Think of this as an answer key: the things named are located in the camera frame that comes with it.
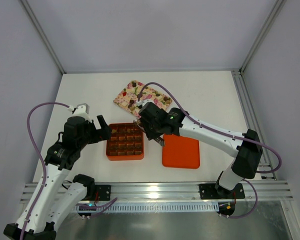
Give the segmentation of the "metal tongs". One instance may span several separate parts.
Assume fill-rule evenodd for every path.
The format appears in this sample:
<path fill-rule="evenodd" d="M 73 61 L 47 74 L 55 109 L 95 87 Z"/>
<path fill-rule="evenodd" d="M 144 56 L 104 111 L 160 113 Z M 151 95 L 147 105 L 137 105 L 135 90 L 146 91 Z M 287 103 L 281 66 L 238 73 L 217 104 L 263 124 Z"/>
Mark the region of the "metal tongs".
<path fill-rule="evenodd" d="M 140 122 L 140 120 L 134 120 L 133 121 L 133 124 L 139 128 L 144 134 L 146 134 L 146 131 L 145 129 L 143 128 L 142 126 L 142 123 Z M 161 147 L 164 147 L 165 146 L 165 141 L 162 137 L 158 136 L 158 137 L 155 137 L 153 138 L 152 140 L 154 140 L 156 143 L 158 143 Z"/>

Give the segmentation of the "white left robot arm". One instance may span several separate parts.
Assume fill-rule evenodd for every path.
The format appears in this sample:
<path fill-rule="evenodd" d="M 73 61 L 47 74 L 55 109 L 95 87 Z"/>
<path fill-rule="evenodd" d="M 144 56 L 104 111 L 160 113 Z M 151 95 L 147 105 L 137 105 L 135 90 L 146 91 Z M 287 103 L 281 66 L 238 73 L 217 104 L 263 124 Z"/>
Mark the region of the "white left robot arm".
<path fill-rule="evenodd" d="M 48 148 L 43 173 L 27 207 L 15 223 L 6 225 L 3 233 L 11 240 L 54 240 L 57 231 L 75 205 L 91 198 L 95 180 L 84 174 L 74 177 L 66 193 L 56 195 L 70 174 L 81 151 L 91 144 L 111 138 L 112 130 L 102 115 L 97 116 L 100 128 L 82 116 L 71 116 L 64 124 L 58 140 Z"/>

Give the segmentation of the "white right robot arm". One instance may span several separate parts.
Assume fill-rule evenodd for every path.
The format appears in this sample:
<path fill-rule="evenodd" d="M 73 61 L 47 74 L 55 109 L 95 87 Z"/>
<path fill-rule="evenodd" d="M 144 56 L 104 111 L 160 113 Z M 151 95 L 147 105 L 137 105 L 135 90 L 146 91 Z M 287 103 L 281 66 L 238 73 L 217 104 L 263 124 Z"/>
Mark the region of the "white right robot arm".
<path fill-rule="evenodd" d="M 263 154 L 258 145 L 259 136 L 251 129 L 245 133 L 226 131 L 207 124 L 177 107 L 169 112 L 153 102 L 139 107 L 140 128 L 149 140 L 164 145 L 163 135 L 194 139 L 215 147 L 233 157 L 232 163 L 222 171 L 215 183 L 215 190 L 221 198 L 233 194 L 234 188 L 244 179 L 253 179 Z"/>

